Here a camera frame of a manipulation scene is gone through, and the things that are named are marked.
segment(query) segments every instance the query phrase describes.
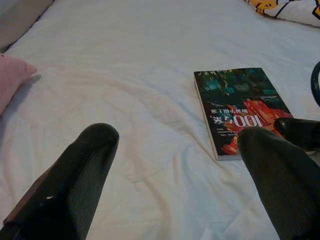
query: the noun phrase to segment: number 100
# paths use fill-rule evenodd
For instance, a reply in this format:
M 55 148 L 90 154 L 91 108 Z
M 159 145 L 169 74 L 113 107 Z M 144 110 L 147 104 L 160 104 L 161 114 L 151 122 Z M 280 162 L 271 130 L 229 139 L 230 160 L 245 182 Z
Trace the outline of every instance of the number 100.
M 240 116 L 240 115 L 236 115 L 233 116 L 233 121 L 235 123 L 235 125 L 237 127 L 243 128 L 245 126 L 249 126 L 249 127 L 262 127 L 262 124 L 260 122 L 260 119 L 258 117 L 258 115 L 246 115 L 246 116 Z

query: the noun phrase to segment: white bed sheet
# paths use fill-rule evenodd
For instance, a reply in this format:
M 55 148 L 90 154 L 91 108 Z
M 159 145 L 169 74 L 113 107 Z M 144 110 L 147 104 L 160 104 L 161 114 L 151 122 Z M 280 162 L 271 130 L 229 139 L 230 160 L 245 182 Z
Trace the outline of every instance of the white bed sheet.
M 279 239 L 242 161 L 218 162 L 193 72 L 262 67 L 296 118 L 318 28 L 241 0 L 56 0 L 7 54 L 38 68 L 0 118 L 0 219 L 88 125 L 120 134 L 88 240 Z

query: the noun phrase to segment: pink pillow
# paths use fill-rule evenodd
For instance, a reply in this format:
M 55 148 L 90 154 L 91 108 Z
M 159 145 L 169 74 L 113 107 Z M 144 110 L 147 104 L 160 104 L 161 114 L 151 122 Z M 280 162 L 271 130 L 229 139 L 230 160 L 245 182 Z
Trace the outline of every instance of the pink pillow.
M 0 54 L 0 115 L 18 87 L 36 71 L 22 59 Z

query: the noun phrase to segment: black cable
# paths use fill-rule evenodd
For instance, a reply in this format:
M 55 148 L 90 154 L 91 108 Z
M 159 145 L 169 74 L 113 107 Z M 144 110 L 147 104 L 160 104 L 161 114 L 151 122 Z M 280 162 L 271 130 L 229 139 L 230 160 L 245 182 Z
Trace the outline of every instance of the black cable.
M 320 72 L 320 62 L 318 62 L 312 71 L 311 74 L 311 91 L 314 97 L 314 100 L 320 107 L 320 89 L 319 89 L 319 72 Z

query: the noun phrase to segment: book cover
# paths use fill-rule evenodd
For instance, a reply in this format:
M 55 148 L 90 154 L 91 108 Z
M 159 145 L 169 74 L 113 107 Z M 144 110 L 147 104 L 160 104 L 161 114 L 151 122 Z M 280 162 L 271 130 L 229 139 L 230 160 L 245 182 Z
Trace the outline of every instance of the book cover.
M 240 159 L 238 133 L 263 127 L 278 135 L 277 118 L 292 118 L 262 68 L 194 72 L 214 154 L 218 160 Z

